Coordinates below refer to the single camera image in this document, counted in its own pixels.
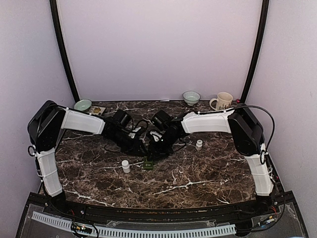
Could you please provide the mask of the green weekly pill organizer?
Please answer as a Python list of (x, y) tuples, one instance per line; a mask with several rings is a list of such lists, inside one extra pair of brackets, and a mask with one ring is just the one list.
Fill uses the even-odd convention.
[(147, 161), (145, 160), (143, 163), (143, 169), (144, 170), (153, 170), (154, 162), (153, 161)]

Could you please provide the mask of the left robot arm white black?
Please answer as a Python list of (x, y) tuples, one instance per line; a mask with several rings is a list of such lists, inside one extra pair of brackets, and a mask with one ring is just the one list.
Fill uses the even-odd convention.
[(36, 159), (38, 176), (50, 197), (63, 192), (55, 160), (55, 149), (61, 130), (75, 130), (101, 135), (114, 142), (122, 153), (144, 157), (147, 150), (139, 139), (142, 130), (127, 129), (131, 116), (118, 110), (114, 115), (101, 117), (46, 101), (27, 126), (31, 148)]

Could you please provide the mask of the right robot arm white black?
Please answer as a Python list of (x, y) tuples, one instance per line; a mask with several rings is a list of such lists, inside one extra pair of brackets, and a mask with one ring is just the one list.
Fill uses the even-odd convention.
[(263, 215), (272, 207), (274, 187), (271, 171), (266, 162), (269, 142), (265, 141), (264, 129), (251, 111), (254, 106), (238, 104), (234, 108), (210, 112), (186, 112), (177, 117), (160, 110), (151, 119), (163, 134), (149, 134), (147, 158), (149, 161), (166, 158), (172, 154), (174, 143), (189, 134), (198, 132), (224, 132), (231, 134), (237, 152), (247, 160), (255, 183), (257, 196), (253, 211)]

